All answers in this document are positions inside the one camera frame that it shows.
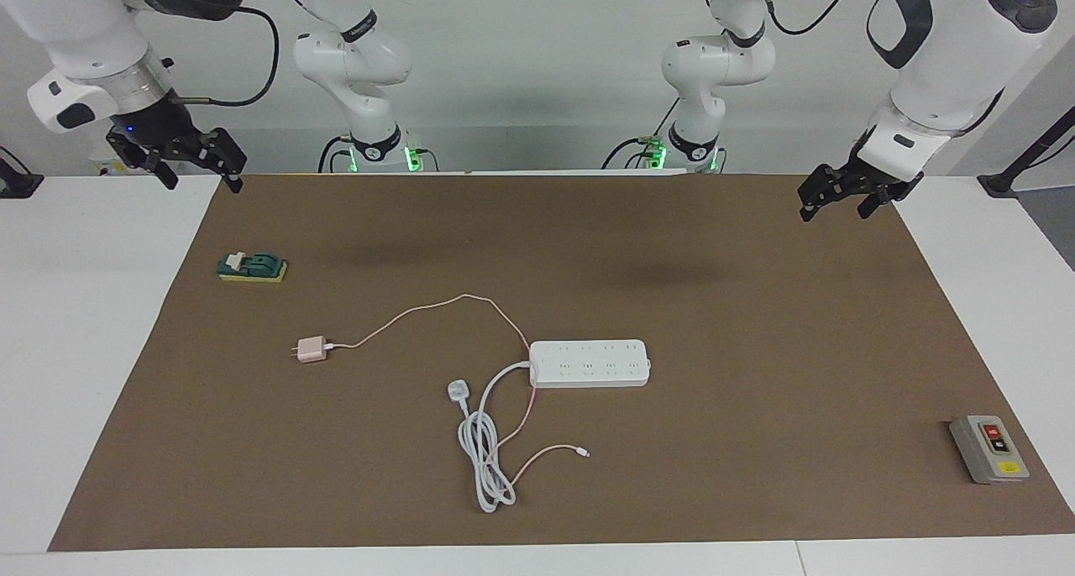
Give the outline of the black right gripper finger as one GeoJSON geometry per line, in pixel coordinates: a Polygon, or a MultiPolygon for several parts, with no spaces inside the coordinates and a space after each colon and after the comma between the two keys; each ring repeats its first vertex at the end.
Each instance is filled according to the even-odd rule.
{"type": "Polygon", "coordinates": [[[150,172],[169,191],[178,185],[178,175],[164,162],[164,156],[157,149],[145,149],[121,133],[108,133],[108,144],[127,168],[139,168],[150,172]]]}
{"type": "Polygon", "coordinates": [[[191,162],[218,174],[231,193],[241,193],[244,186],[241,175],[247,164],[247,156],[227,129],[215,128],[200,134],[191,162]]]}

